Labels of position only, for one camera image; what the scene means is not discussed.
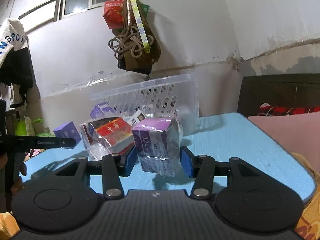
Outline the person left hand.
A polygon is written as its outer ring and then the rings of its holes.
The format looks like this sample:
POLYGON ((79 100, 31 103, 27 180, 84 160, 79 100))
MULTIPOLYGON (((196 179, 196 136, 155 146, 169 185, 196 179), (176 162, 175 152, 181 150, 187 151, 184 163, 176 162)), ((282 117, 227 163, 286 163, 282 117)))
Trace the person left hand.
MULTIPOLYGON (((7 164, 7 162, 8 162, 7 154, 1 155, 1 158, 0 158, 0 170, 5 168, 5 165, 7 164)), ((23 176, 27 175, 27 167, 26 167, 25 163, 21 164, 19 173, 21 175, 23 175, 23 176)), ((18 176, 16 179, 14 179, 14 184, 11 187, 12 195, 14 196, 22 188, 23 188, 22 178, 20 176, 18 176)))

